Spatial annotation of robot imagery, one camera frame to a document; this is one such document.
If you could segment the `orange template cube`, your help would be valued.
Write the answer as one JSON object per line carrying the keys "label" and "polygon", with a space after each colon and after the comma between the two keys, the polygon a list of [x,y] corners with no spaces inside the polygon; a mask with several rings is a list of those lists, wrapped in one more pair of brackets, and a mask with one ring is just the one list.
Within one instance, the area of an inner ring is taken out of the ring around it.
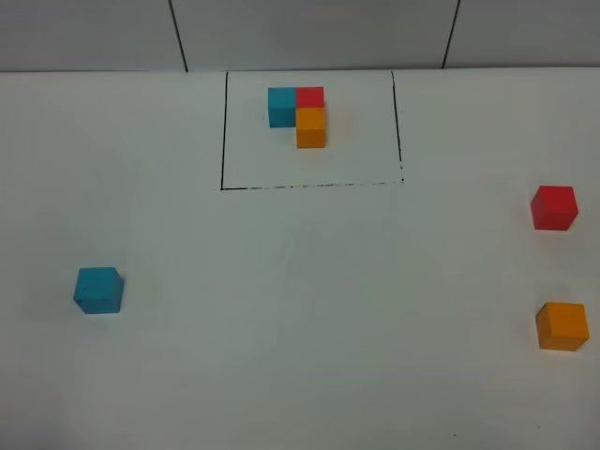
{"label": "orange template cube", "polygon": [[296,110],[296,146],[324,148],[326,146],[325,108],[298,108]]}

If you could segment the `blue template cube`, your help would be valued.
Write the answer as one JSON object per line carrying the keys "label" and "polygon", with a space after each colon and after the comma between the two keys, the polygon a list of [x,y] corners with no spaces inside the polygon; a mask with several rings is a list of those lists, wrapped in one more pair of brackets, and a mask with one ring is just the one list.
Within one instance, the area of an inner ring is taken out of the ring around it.
{"label": "blue template cube", "polygon": [[267,111],[270,128],[296,126],[296,88],[269,87]]}

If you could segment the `red template cube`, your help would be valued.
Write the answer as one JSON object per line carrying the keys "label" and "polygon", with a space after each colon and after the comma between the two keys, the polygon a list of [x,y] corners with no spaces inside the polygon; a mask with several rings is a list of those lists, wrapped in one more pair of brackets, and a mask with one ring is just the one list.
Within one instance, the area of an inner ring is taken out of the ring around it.
{"label": "red template cube", "polygon": [[302,108],[323,108],[325,106],[324,88],[322,86],[297,87],[296,107]]}

